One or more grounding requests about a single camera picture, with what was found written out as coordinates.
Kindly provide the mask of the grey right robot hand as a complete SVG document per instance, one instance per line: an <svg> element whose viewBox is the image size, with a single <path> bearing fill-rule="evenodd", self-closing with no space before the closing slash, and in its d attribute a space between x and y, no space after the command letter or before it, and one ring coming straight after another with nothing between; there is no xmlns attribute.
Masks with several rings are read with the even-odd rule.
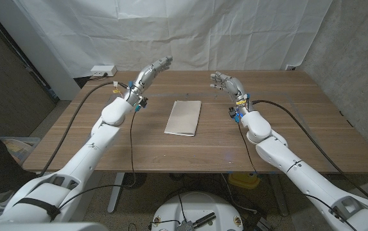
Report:
<svg viewBox="0 0 368 231"><path fill-rule="evenodd" d="M253 110L249 104L249 96L239 79L220 72L211 74L210 78L213 81L210 87L228 93L231 100L236 103L236 111L241 117Z"/></svg>

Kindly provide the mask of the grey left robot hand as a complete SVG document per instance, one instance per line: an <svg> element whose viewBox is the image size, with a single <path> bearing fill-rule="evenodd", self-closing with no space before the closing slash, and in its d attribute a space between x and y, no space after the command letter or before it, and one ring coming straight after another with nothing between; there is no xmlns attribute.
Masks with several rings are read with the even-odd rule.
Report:
<svg viewBox="0 0 368 231"><path fill-rule="evenodd" d="M172 61L172 56L165 56L144 67L136 79L128 86L124 100L134 106L143 92L150 87L157 75L170 68Z"/></svg>

